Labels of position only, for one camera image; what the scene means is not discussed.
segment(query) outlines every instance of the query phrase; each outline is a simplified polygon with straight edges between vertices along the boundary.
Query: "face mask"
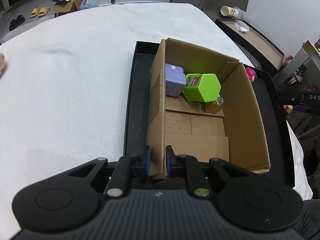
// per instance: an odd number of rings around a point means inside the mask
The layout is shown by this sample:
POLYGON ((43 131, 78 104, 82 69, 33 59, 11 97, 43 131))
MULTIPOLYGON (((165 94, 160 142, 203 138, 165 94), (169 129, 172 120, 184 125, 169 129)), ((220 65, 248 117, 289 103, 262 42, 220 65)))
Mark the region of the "face mask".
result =
POLYGON ((235 22, 233 23, 233 26, 235 27, 235 29, 238 32, 248 32, 249 31, 248 25, 245 24, 243 21, 235 20, 235 22))

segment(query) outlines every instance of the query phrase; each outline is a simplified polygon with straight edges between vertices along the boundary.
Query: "green hexagonal container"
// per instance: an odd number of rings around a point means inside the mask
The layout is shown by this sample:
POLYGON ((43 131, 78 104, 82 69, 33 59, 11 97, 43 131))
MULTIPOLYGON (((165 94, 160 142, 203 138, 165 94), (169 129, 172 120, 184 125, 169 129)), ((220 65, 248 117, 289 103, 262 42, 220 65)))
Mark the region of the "green hexagonal container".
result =
POLYGON ((215 74, 187 74, 183 94, 189 102, 212 102, 217 100, 221 85, 215 74))

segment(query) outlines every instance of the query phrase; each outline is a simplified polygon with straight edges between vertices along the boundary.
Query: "glass bottle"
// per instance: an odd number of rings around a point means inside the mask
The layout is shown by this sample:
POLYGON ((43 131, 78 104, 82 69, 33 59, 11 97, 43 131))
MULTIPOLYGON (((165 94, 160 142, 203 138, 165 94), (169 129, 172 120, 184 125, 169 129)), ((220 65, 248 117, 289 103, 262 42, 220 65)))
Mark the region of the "glass bottle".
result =
POLYGON ((205 111, 210 114, 215 114, 222 109, 223 97, 218 96, 216 101, 205 103, 205 111))

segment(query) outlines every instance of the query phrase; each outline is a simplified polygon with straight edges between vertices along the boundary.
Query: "purple plastic container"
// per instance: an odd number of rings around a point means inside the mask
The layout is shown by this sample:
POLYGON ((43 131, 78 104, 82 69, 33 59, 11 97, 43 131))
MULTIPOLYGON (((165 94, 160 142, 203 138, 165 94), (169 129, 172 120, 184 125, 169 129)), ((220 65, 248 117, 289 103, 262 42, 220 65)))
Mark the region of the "purple plastic container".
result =
POLYGON ((178 97, 186 86, 186 76, 183 68, 165 64, 165 94, 167 96, 178 97))

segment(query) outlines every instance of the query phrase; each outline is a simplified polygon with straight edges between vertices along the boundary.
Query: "cardboard box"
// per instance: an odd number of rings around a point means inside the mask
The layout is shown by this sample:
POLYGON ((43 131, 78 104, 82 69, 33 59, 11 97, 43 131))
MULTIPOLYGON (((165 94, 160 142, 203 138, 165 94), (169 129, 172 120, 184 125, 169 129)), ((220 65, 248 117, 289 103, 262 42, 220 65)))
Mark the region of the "cardboard box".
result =
POLYGON ((238 59, 174 39, 162 40, 150 73, 146 144, 151 146, 150 176, 166 174, 165 146, 176 155, 212 157, 256 173, 268 172, 270 160, 258 103, 244 65, 238 59), (184 73, 215 73, 224 98, 222 111, 208 114, 203 103, 165 96, 165 63, 184 73))
POLYGON ((54 5, 54 16, 58 17, 67 13, 79 11, 82 0, 74 0, 74 2, 66 2, 63 4, 56 3, 54 5))

